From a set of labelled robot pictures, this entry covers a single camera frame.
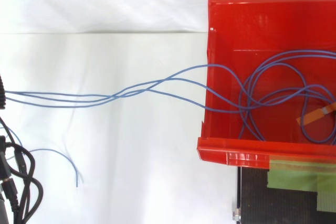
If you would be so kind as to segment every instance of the black wire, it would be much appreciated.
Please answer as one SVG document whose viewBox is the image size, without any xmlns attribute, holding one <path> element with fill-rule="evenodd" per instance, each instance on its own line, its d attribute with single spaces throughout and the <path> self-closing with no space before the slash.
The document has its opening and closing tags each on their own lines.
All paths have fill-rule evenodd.
<svg viewBox="0 0 336 224">
<path fill-rule="evenodd" d="M 25 217 L 27 216 L 27 214 L 29 212 L 29 205 L 30 205 L 30 189 L 28 190 L 28 193 L 27 193 Z"/>
<path fill-rule="evenodd" d="M 21 200 L 20 200 L 20 204 L 19 204 L 20 208 L 19 208 L 19 213 L 18 213 L 18 216 L 17 216 L 17 223 L 15 223 L 15 224 L 23 224 L 23 223 L 25 223 L 25 222 L 23 222 L 24 205 L 25 205 L 26 200 L 27 200 L 30 183 L 33 180 L 33 174 L 34 174 L 34 170 L 35 170 L 35 159 L 28 150 L 26 150 L 25 148 L 23 148 L 22 146 L 20 146 L 18 144 L 6 143 L 6 147 L 13 147 L 15 150 L 18 150 L 18 151 L 22 152 L 23 154 L 25 154 L 30 160 L 30 168 L 29 168 L 28 175 L 25 178 L 26 179 L 25 186 L 24 186 L 22 196 L 21 196 Z"/>
<path fill-rule="evenodd" d="M 9 168 L 10 168 L 10 171 L 13 175 L 15 175 L 19 178 L 22 178 L 22 179 L 27 179 L 28 175 L 24 175 L 22 173 L 19 173 L 17 170 L 14 170 L 12 167 L 9 167 Z M 37 196 L 36 202 L 33 205 L 32 209 L 27 213 L 25 218 L 22 220 L 22 223 L 26 223 L 32 217 L 32 215 L 36 212 L 37 208 L 39 207 L 39 205 L 41 204 L 42 199 L 43 199 L 43 187 L 42 187 L 41 183 L 35 178 L 32 178 L 31 182 L 37 187 L 38 196 Z"/>
<path fill-rule="evenodd" d="M 31 217 L 32 215 L 35 213 L 35 211 L 37 210 L 37 208 L 39 207 L 39 205 L 41 204 L 42 198 L 43 198 L 43 187 L 41 185 L 41 183 L 33 178 L 33 174 L 34 174 L 34 170 L 35 170 L 35 159 L 32 156 L 32 154 L 26 150 L 25 148 L 23 148 L 20 145 L 15 144 L 14 138 L 9 130 L 9 128 L 7 127 L 6 123 L 3 121 L 3 119 L 0 117 L 0 123 L 2 124 L 3 128 L 5 129 L 6 133 L 8 134 L 9 139 L 11 140 L 11 143 L 6 143 L 6 147 L 13 147 L 15 150 L 19 150 L 20 152 L 24 153 L 27 155 L 27 157 L 30 160 L 30 169 L 29 169 L 29 173 L 28 175 L 26 174 L 26 171 L 24 174 L 14 170 L 12 167 L 10 167 L 11 172 L 17 176 L 20 177 L 24 180 L 24 190 L 21 196 L 21 201 L 20 201 L 20 209 L 19 209 L 19 213 L 15 214 L 14 216 L 14 223 L 15 224 L 25 224 Z M 29 205 L 30 205 L 30 182 L 32 182 L 33 184 L 36 185 L 36 187 L 38 188 L 38 197 L 37 200 L 35 202 L 35 204 L 33 205 L 32 209 L 29 211 Z"/>
<path fill-rule="evenodd" d="M 11 132 L 9 131 L 9 128 L 5 124 L 4 120 L 2 120 L 1 116 L 0 116 L 0 123 L 2 124 L 2 127 L 5 129 L 7 135 L 9 136 L 9 139 L 11 140 L 11 143 L 15 144 L 15 141 L 14 141 L 14 138 L 13 138 Z"/>
</svg>

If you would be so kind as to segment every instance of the black cable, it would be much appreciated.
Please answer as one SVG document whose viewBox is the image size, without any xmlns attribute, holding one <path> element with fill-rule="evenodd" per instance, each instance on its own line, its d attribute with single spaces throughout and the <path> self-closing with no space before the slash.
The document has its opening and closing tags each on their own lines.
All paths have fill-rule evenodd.
<svg viewBox="0 0 336 224">
<path fill-rule="evenodd" d="M 11 132 L 9 131 L 9 128 L 7 127 L 7 125 L 5 124 L 4 120 L 2 120 L 1 116 L 0 116 L 0 123 L 2 124 L 2 127 L 5 129 L 9 139 L 11 140 L 12 144 L 15 144 L 14 138 L 11 134 Z"/>
<path fill-rule="evenodd" d="M 19 208 L 19 213 L 17 216 L 17 221 L 15 224 L 23 224 L 23 215 L 24 215 L 24 205 L 26 204 L 26 200 L 28 197 L 28 191 L 29 191 L 29 187 L 30 187 L 30 183 L 33 180 L 33 174 L 34 174 L 34 170 L 35 170 L 35 159 L 32 156 L 32 154 L 26 150 L 25 148 L 23 148 L 22 146 L 18 145 L 18 144 L 13 144 L 13 143 L 6 143 L 6 147 L 13 147 L 16 151 L 20 151 L 23 154 L 25 154 L 29 160 L 30 160 L 30 168 L 29 168 L 29 172 L 27 177 L 25 178 L 25 186 L 22 192 L 22 196 L 21 196 L 21 200 L 20 200 L 20 208 Z"/>
<path fill-rule="evenodd" d="M 2 83 L 2 79 L 0 76 L 0 110 L 4 110 L 6 105 L 6 94 L 4 84 Z"/>
<path fill-rule="evenodd" d="M 19 173 L 18 171 L 14 170 L 12 167 L 9 167 L 11 173 L 19 178 L 22 179 L 27 179 L 28 175 L 24 175 L 22 173 Z M 36 199 L 35 204 L 33 205 L 32 209 L 27 213 L 27 215 L 25 216 L 25 218 L 22 220 L 22 223 L 26 223 L 31 217 L 32 215 L 36 212 L 37 208 L 39 207 L 39 205 L 42 202 L 43 199 L 43 187 L 42 184 L 35 178 L 32 178 L 31 181 L 38 189 L 38 196 Z"/>
<path fill-rule="evenodd" d="M 30 189 L 28 190 L 28 194 L 27 194 L 25 217 L 27 216 L 27 214 L 29 212 L 29 205 L 30 205 Z"/>
</svg>

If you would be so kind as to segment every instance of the red storage bin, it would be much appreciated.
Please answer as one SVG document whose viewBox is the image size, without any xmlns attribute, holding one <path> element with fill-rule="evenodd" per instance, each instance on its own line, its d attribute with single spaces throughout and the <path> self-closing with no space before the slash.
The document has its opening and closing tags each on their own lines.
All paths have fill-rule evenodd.
<svg viewBox="0 0 336 224">
<path fill-rule="evenodd" d="M 208 0 L 208 63 L 231 68 L 242 82 L 266 59 L 288 50 L 314 49 L 336 52 L 336 0 Z M 322 84 L 336 95 L 336 60 L 293 59 L 308 84 Z M 240 86 L 227 71 L 208 68 L 207 85 L 237 103 Z M 302 87 L 290 69 L 267 70 L 256 85 L 255 97 L 278 89 Z M 336 163 L 336 146 L 312 144 L 302 134 L 296 118 L 303 97 L 278 106 L 253 110 L 252 115 L 266 138 L 258 141 L 247 130 L 237 139 L 243 121 L 239 114 L 205 111 L 197 150 L 204 161 L 227 165 L 269 168 L 272 158 Z M 206 106 L 237 110 L 207 91 Z M 321 108 L 309 102 L 307 113 Z M 334 116 L 306 126 L 317 139 L 330 134 Z"/>
</svg>

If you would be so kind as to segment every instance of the blue cable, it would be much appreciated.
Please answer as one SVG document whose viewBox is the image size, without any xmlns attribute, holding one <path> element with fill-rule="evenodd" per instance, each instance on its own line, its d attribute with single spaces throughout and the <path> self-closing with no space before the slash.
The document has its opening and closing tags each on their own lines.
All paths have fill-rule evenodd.
<svg viewBox="0 0 336 224">
<path fill-rule="evenodd" d="M 9 129 L 10 132 L 16 137 L 16 139 L 19 141 L 20 145 L 22 146 L 22 142 L 21 142 L 21 140 L 19 139 L 19 137 L 15 134 L 15 132 L 12 131 L 10 128 L 8 128 L 8 129 Z M 77 168 L 76 168 L 75 164 L 73 163 L 73 161 L 72 161 L 71 159 L 69 159 L 69 158 L 68 158 L 66 155 L 64 155 L 63 153 L 61 153 L 61 152 L 59 152 L 59 151 L 56 151 L 56 150 L 53 150 L 53 149 L 49 149 L 49 148 L 39 148 L 39 149 L 31 150 L 31 151 L 29 151 L 29 152 L 36 152 L 36 151 L 50 151 L 50 152 L 55 152 L 55 153 L 57 153 L 57 154 L 63 156 L 64 158 L 66 158 L 66 159 L 71 163 L 71 165 L 73 166 L 73 168 L 74 168 L 74 170 L 75 170 L 75 173 L 76 173 L 76 187 L 78 187 L 78 171 L 77 171 Z"/>
<path fill-rule="evenodd" d="M 286 55 L 290 55 L 290 54 L 300 54 L 300 55 L 293 55 L 293 56 L 286 56 Z M 332 93 L 326 89 L 324 86 L 319 85 L 319 84 L 311 84 L 311 85 L 307 85 L 306 81 L 304 80 L 303 75 L 294 67 L 292 67 L 289 64 L 286 63 L 281 63 L 282 61 L 285 60 L 290 60 L 290 59 L 298 59 L 298 58 L 327 58 L 327 59 L 336 59 L 336 53 L 334 52 L 328 52 L 328 51 L 323 51 L 323 50 L 293 50 L 293 51 L 288 51 L 288 52 L 282 52 L 280 54 L 274 55 L 270 58 L 268 58 L 267 60 L 265 60 L 262 64 L 260 64 L 255 71 L 245 80 L 244 84 L 242 84 L 239 80 L 239 78 L 235 75 L 235 73 L 230 70 L 229 68 L 222 66 L 222 65 L 218 65 L 218 64 L 208 64 L 208 65 L 199 65 L 199 66 L 195 66 L 195 67 L 190 67 L 184 70 L 181 70 L 165 79 L 162 80 L 156 80 L 156 81 L 149 81 L 149 82 L 145 82 L 145 83 L 140 83 L 140 84 L 136 84 L 133 86 L 130 86 L 128 88 L 125 88 L 121 91 L 119 91 L 116 94 L 113 95 L 101 95 L 101 94 L 83 94 L 83 95 L 77 95 L 77 94 L 64 94 L 64 93 L 51 93 L 51 92 L 17 92 L 17 91 L 6 91 L 6 93 L 10 93 L 10 94 L 15 94 L 15 95 L 22 95 L 22 96 L 27 96 L 27 97 L 32 97 L 32 98 L 37 98 L 37 99 L 44 99 L 44 100 L 49 100 L 49 101 L 58 101 L 58 102 L 73 102 L 73 103 L 91 103 L 89 105 L 75 105 L 75 106 L 56 106 L 56 105 L 43 105 L 43 104 L 38 104 L 38 103 L 31 103 L 31 102 L 25 102 L 25 101 L 21 101 L 21 100 L 17 100 L 17 99 L 13 99 L 13 98 L 8 98 L 8 100 L 11 101 L 15 101 L 15 102 L 19 102 L 19 103 L 23 103 L 23 104 L 29 104 L 29 105 L 34 105 L 34 106 L 40 106 L 40 107 L 45 107 L 45 108 L 90 108 L 93 106 L 99 106 L 99 105 L 103 105 L 106 104 L 108 102 L 114 101 L 116 99 L 119 98 L 127 98 L 127 97 L 132 97 L 134 95 L 137 94 L 141 94 L 143 92 L 154 92 L 154 93 L 158 93 L 158 94 L 163 94 L 163 95 L 168 95 L 170 97 L 174 97 L 177 99 L 181 99 L 187 102 L 190 102 L 192 104 L 195 104 L 197 106 L 200 106 L 201 108 L 204 108 L 206 110 L 210 110 L 210 111 L 214 111 L 214 112 L 221 112 L 221 113 L 240 113 L 240 116 L 243 120 L 243 127 L 242 130 L 239 134 L 239 137 L 242 136 L 242 133 L 244 131 L 244 128 L 246 127 L 250 132 L 252 132 L 252 134 L 256 137 L 256 139 L 262 140 L 264 141 L 265 138 L 262 136 L 262 134 L 260 133 L 257 125 L 255 124 L 252 115 L 250 113 L 251 110 L 253 109 L 257 109 L 261 106 L 275 106 L 275 105 L 279 105 L 282 104 L 290 99 L 292 99 L 293 97 L 296 96 L 303 96 L 304 97 L 304 105 L 302 108 L 302 116 L 301 116 L 301 120 L 303 120 L 303 115 L 306 113 L 306 107 L 307 107 L 307 103 L 308 103 L 308 98 L 317 98 L 320 99 L 322 101 L 326 101 L 328 103 L 334 102 L 335 98 L 333 97 Z M 255 100 L 253 98 L 253 91 L 255 88 L 255 85 L 259 79 L 259 77 L 262 75 L 263 72 L 265 72 L 267 69 L 273 67 L 273 66 L 285 66 L 285 67 L 289 67 L 291 68 L 293 71 L 295 71 L 301 78 L 302 82 L 303 82 L 303 88 L 298 88 L 298 87 L 293 87 L 293 88 L 287 88 L 287 89 L 282 89 L 282 90 L 278 90 L 272 93 L 267 94 L 265 97 L 263 97 L 260 100 Z M 238 104 L 226 99 L 225 97 L 219 95 L 218 93 L 216 93 L 215 91 L 213 91 L 212 89 L 210 89 L 209 87 L 200 84 L 198 82 L 194 82 L 191 80 L 187 80 L 187 79 L 182 79 L 182 78 L 174 78 L 175 76 L 177 76 L 178 74 L 190 71 L 192 69 L 197 69 L 197 68 L 203 68 L 203 67 L 219 67 L 222 69 L 225 69 L 226 71 L 228 71 L 238 82 L 238 84 L 240 85 L 240 93 L 239 93 L 239 97 L 238 97 Z M 201 86 L 205 89 L 207 89 L 209 92 L 211 92 L 212 94 L 214 94 L 215 96 L 219 97 L 220 99 L 222 99 L 223 101 L 227 102 L 228 104 L 236 107 L 238 110 L 219 110 L 219 109 L 214 109 L 214 108 L 209 108 L 207 106 L 201 105 L 197 102 L 194 102 L 190 99 L 187 98 L 183 98 L 183 97 L 179 97 L 178 95 L 174 95 L 174 94 L 170 94 L 170 93 L 165 93 L 165 92 L 161 92 L 161 91 L 156 91 L 153 90 L 152 88 L 158 86 L 159 84 L 165 82 L 165 81 L 170 81 L 170 80 L 180 80 L 180 81 L 185 81 L 185 82 L 189 82 L 198 86 Z M 125 91 L 132 89 L 132 88 L 136 88 L 139 86 L 144 86 L 144 85 L 148 85 L 151 84 L 150 87 L 145 88 L 145 89 L 139 89 L 139 90 L 133 90 L 133 91 L 129 91 L 124 93 Z M 316 92 L 311 90 L 311 88 L 318 88 L 323 90 L 324 92 L 326 92 L 328 94 L 328 96 L 330 97 L 330 99 L 326 98 L 323 94 L 321 94 L 320 92 Z M 277 97 L 275 99 L 271 99 L 268 100 L 266 102 L 263 102 L 265 99 L 281 93 L 281 92 L 285 92 L 285 91 L 294 91 L 292 94 L 288 94 L 288 95 L 282 95 L 280 97 Z M 245 94 L 247 97 L 247 105 L 246 106 L 242 106 L 242 94 Z M 47 97 L 41 97 L 39 95 L 60 95 L 60 96 L 68 96 L 68 97 L 100 97 L 100 99 L 96 99 L 96 100 L 91 100 L 91 101 L 77 101 L 77 100 L 64 100 L 64 99 L 54 99 L 54 98 L 47 98 Z M 249 119 L 252 123 L 252 128 L 250 128 L 250 126 L 248 125 L 247 119 Z M 336 132 L 336 124 L 335 127 L 332 131 L 332 133 L 324 140 L 321 141 L 316 141 L 312 138 L 310 138 L 304 127 L 303 127 L 303 123 L 301 122 L 301 128 L 302 128 L 302 132 L 305 135 L 305 137 L 315 143 L 324 143 L 327 142 L 328 140 L 330 140 L 331 137 L 334 136 L 335 132 Z M 334 136 L 333 139 L 333 144 L 336 142 L 336 135 Z"/>
<path fill-rule="evenodd" d="M 18 142 L 20 143 L 20 145 L 23 146 L 21 140 L 20 140 L 19 137 L 15 134 L 15 132 L 12 131 L 11 128 L 9 128 L 9 127 L 7 127 L 7 128 L 8 128 L 9 131 L 16 137 L 16 139 L 18 140 Z"/>
</svg>

